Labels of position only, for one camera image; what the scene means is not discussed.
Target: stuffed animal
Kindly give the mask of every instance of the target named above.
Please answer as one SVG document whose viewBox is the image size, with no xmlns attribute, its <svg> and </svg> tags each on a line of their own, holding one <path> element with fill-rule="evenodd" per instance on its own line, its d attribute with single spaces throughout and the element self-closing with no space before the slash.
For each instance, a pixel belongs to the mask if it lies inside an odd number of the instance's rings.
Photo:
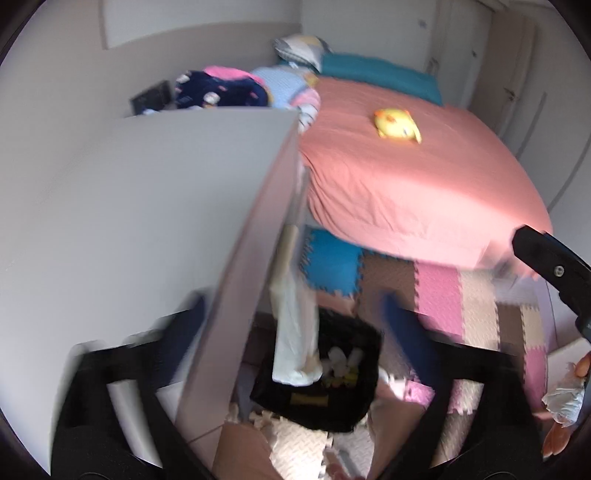
<svg viewBox="0 0 591 480">
<path fill-rule="evenodd" d="M 584 388 L 584 380 L 589 375 L 589 369 L 591 368 L 591 352 L 585 355 L 573 368 L 569 382 L 572 380 L 579 379 L 580 385 Z M 553 424 L 546 435 L 544 445 L 542 448 L 542 454 L 544 458 L 551 455 L 558 455 L 561 453 L 566 446 L 569 444 L 570 436 L 576 428 L 575 423 L 572 420 L 568 420 L 562 415 L 552 414 L 549 411 L 534 413 L 540 420 L 552 420 Z"/>
<path fill-rule="evenodd" d="M 375 112 L 375 126 L 382 138 L 415 139 L 418 143 L 423 141 L 417 124 L 407 110 L 395 108 L 378 110 Z"/>
</svg>

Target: closet door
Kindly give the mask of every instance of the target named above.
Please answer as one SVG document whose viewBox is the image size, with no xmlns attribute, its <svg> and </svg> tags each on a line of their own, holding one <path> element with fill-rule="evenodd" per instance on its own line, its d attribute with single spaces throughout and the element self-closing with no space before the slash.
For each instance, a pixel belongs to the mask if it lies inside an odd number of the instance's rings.
<svg viewBox="0 0 591 480">
<path fill-rule="evenodd" d="M 517 12 L 497 12 L 470 111 L 504 135 L 530 68 L 535 23 Z"/>
<path fill-rule="evenodd" d="M 444 0 L 439 6 L 433 60 L 443 102 L 467 108 L 484 59 L 493 12 L 475 0 Z"/>
</svg>

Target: mattress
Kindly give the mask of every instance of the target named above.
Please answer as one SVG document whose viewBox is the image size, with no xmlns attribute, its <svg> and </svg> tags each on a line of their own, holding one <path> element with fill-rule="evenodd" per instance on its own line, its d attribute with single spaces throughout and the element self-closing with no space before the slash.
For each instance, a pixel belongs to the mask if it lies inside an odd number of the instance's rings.
<svg viewBox="0 0 591 480">
<path fill-rule="evenodd" d="M 544 203 L 499 138 L 468 111 L 364 83 L 321 78 L 301 138 L 310 210 L 345 241 L 401 258 L 492 268 L 514 262 L 516 228 L 552 232 Z M 374 111 L 408 110 L 423 136 L 380 138 Z"/>
</svg>

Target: yellow plush toy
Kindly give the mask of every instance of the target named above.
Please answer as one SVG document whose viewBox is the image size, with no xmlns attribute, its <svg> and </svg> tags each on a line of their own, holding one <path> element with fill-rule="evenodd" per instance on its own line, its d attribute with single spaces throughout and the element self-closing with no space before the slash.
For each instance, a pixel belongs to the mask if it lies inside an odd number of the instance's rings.
<svg viewBox="0 0 591 480">
<path fill-rule="evenodd" d="M 407 110 L 385 108 L 375 112 L 375 126 L 382 138 L 415 139 L 421 143 L 421 132 Z"/>
</svg>

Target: black bag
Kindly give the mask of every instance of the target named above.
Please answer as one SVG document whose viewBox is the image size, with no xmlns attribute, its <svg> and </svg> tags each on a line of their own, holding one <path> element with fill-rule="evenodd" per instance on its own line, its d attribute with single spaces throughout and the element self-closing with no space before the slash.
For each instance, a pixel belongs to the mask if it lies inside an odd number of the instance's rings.
<svg viewBox="0 0 591 480">
<path fill-rule="evenodd" d="M 348 357 L 354 347 L 363 350 L 354 386 L 329 385 L 320 379 L 309 387 L 293 387 L 272 380 L 273 356 L 262 364 L 251 392 L 251 400 L 310 430 L 352 432 L 369 410 L 378 383 L 378 359 L 382 335 L 359 318 L 331 310 L 319 310 L 318 350 L 320 358 L 339 347 Z"/>
</svg>

